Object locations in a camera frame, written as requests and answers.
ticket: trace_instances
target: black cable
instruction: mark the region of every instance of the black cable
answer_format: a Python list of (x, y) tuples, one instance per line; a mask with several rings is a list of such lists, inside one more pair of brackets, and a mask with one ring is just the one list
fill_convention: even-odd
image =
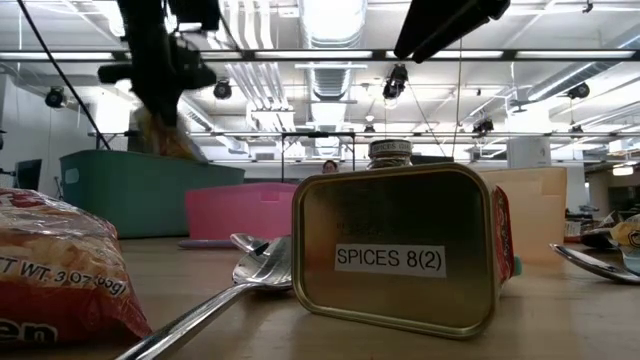
[(38, 39), (38, 42), (40, 43), (40, 46), (42, 46), (42, 49), (47, 54), (47, 57), (49, 58), (49, 61), (51, 61), (51, 64), (53, 65), (53, 67), (56, 68), (56, 71), (62, 78), (62, 81), (64, 81), (65, 85), (67, 85), (69, 90), (71, 90), (73, 97), (75, 97), (75, 99), (78, 101), (78, 105), (80, 105), (80, 108), (82, 108), (82, 111), (84, 111), (85, 115), (87, 116), (87, 119), (91, 123), (91, 126), (93, 126), (93, 129), (96, 131), (96, 136), (100, 141), (102, 141), (102, 143), (104, 144), (104, 147), (107, 150), (111, 150), (111, 146), (109, 146), (107, 139), (105, 139), (105, 137), (102, 135), (102, 133), (98, 129), (98, 125), (96, 125), (96, 122), (93, 120), (93, 116), (91, 116), (91, 113), (89, 112), (89, 108), (87, 108), (87, 105), (85, 105), (84, 101), (82, 101), (82, 99), (80, 98), (80, 95), (78, 95), (78, 93), (76, 92), (76, 89), (73, 87), (73, 85), (71, 85), (71, 82), (69, 81), (67, 76), (64, 74), (64, 72), (60, 68), (60, 65), (58, 65), (58, 62), (56, 61), (56, 59), (53, 58), (53, 55), (51, 54), (49, 47), (44, 42), (42, 35), (40, 35), (40, 31), (38, 31), (36, 24), (33, 22), (33, 19), (31, 18), (31, 14), (29, 14), (29, 10), (27, 10), (27, 6), (25, 5), (24, 0), (17, 0), (17, 1), (18, 1), (18, 5), (20, 6), (20, 10), (22, 10), (22, 14), (24, 15), (24, 18), (29, 23), (29, 26), (31, 27), (33, 34), (36, 36), (36, 38)]
[(462, 82), (462, 39), (460, 39), (460, 48), (458, 49), (458, 93), (456, 99), (456, 127), (453, 131), (453, 146), (451, 147), (451, 157), (456, 158), (456, 139), (458, 137), (458, 127), (460, 126), (460, 87)]
[(408, 78), (407, 78), (407, 87), (411, 91), (411, 95), (413, 95), (413, 100), (415, 100), (416, 106), (418, 107), (418, 110), (420, 110), (420, 114), (422, 115), (422, 119), (424, 120), (424, 123), (427, 125), (427, 129), (429, 129), (429, 133), (431, 134), (431, 136), (433, 136), (433, 139), (436, 141), (436, 144), (440, 148), (440, 151), (442, 152), (442, 156), (447, 157), (447, 154), (444, 152), (442, 145), (440, 145), (440, 140), (438, 140), (438, 137), (436, 136), (436, 134), (433, 133), (433, 129), (429, 124), (429, 120), (427, 120), (427, 115), (425, 115), (424, 111), (422, 111), (422, 107), (420, 106), (420, 101), (418, 101), (418, 97), (416, 96), (415, 91), (413, 91), (413, 86), (411, 86), (411, 82), (409, 81)]

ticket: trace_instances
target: glass jar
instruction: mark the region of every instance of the glass jar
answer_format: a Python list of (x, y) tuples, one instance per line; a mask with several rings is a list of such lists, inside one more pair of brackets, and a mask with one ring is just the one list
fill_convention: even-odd
[(369, 144), (371, 162), (367, 170), (399, 166), (411, 166), (411, 142), (407, 140), (385, 139)]

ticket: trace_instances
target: pink bin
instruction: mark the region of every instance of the pink bin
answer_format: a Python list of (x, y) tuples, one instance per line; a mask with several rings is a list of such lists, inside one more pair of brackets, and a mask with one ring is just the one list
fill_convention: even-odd
[(229, 240), (233, 233), (273, 239), (291, 233), (291, 208), (297, 185), (260, 183), (187, 192), (192, 240)]

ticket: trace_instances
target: metal frame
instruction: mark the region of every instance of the metal frame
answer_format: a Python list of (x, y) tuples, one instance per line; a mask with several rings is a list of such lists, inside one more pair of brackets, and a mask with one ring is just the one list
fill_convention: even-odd
[[(207, 63), (233, 62), (411, 62), (399, 60), (393, 49), (260, 49), (202, 50)], [(59, 63), (114, 63), (130, 59), (130, 52), (123, 49), (95, 51), (54, 51)], [(442, 50), (426, 62), (595, 62), (640, 61), (640, 50), (629, 49), (462, 49)], [(42, 51), (0, 50), (0, 62), (46, 63)]]

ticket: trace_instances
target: white label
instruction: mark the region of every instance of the white label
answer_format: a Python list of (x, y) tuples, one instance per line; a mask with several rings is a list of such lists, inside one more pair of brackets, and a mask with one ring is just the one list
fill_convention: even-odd
[(370, 148), (371, 154), (377, 154), (380, 152), (402, 152), (411, 154), (411, 143), (407, 141), (389, 141), (381, 144), (373, 144)]
[(337, 244), (336, 271), (447, 277), (444, 246)]

